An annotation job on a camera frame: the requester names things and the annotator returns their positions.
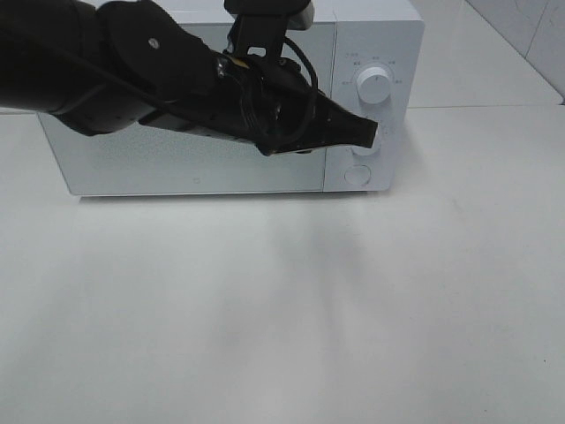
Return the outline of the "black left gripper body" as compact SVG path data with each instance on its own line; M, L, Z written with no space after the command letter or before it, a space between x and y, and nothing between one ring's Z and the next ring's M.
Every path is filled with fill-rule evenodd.
M292 51L297 60L279 57L275 62L258 55L215 54L215 84L209 92L186 95L140 123L251 144L263 155L321 148L323 141L305 136L325 122L326 97L310 60L301 49Z

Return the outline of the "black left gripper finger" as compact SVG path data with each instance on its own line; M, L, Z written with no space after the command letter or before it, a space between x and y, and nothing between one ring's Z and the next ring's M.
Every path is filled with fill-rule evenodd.
M376 121L355 115L329 99L324 100L323 105L326 108L322 126L324 147L373 148L379 126Z

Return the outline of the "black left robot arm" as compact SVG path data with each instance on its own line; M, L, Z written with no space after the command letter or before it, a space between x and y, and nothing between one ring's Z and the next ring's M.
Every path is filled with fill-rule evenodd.
M4 1L1 104L93 137L138 124L254 145L263 155L369 148L375 121L319 88L288 38L309 1L227 1L227 48L210 49L152 1Z

